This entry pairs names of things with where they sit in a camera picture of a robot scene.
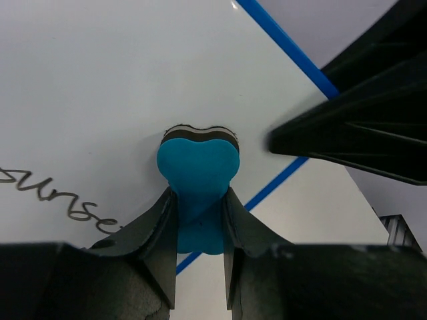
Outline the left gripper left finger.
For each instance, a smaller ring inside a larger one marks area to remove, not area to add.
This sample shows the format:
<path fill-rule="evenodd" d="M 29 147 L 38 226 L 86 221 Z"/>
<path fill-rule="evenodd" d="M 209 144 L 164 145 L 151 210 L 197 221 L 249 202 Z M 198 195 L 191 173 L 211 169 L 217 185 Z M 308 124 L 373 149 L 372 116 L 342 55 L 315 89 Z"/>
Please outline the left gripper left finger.
<path fill-rule="evenodd" d="M 141 216 L 84 250 L 94 278 L 79 319 L 169 319 L 175 304 L 177 200 L 167 188 Z"/>

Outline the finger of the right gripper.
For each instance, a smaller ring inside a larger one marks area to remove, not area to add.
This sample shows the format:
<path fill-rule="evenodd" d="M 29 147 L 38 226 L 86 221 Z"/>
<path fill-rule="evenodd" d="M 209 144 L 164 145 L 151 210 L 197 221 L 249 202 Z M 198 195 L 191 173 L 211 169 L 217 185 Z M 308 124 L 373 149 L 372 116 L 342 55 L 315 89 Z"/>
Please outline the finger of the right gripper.
<path fill-rule="evenodd" d="M 280 125 L 268 149 L 426 184 L 426 2 L 398 1 L 324 69 L 338 95 Z"/>

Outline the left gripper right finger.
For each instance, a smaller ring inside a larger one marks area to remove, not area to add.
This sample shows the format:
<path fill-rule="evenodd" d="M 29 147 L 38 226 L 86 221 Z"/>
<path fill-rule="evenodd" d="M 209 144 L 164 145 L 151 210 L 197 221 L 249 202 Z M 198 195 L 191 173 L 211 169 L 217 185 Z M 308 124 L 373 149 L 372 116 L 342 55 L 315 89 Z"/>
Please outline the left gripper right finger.
<path fill-rule="evenodd" d="M 230 187 L 222 198 L 227 309 L 233 319 L 285 319 L 272 249 L 290 242 L 252 215 Z"/>

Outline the blue whiteboard eraser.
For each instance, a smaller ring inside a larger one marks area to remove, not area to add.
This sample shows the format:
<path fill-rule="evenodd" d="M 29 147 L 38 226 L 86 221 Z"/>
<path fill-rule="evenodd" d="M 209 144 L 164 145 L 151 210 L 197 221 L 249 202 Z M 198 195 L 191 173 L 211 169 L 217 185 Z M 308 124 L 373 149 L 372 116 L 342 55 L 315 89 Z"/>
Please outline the blue whiteboard eraser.
<path fill-rule="evenodd" d="M 177 195 L 178 253 L 222 254 L 222 199 L 240 167 L 236 135 L 222 126 L 170 127 L 157 167 Z"/>

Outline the blue framed whiteboard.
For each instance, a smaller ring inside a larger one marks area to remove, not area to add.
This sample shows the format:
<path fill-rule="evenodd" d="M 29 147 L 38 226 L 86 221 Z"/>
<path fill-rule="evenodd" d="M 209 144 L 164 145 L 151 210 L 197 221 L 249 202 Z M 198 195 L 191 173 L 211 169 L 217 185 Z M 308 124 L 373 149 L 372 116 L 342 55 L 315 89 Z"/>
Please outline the blue framed whiteboard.
<path fill-rule="evenodd" d="M 1 242 L 121 229 L 165 188 L 178 124 L 237 135 L 252 209 L 304 162 L 268 131 L 337 94 L 257 1 L 2 1 Z"/>

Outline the aluminium front rail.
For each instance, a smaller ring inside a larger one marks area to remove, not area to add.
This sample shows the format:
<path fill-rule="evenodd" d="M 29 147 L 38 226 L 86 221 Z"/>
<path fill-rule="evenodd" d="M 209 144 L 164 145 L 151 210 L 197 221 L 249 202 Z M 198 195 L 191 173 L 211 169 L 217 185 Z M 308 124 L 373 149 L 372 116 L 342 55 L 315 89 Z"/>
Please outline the aluminium front rail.
<path fill-rule="evenodd" d="M 411 247 L 422 252 L 415 236 L 402 215 L 389 215 L 379 217 L 388 232 L 388 245 Z"/>

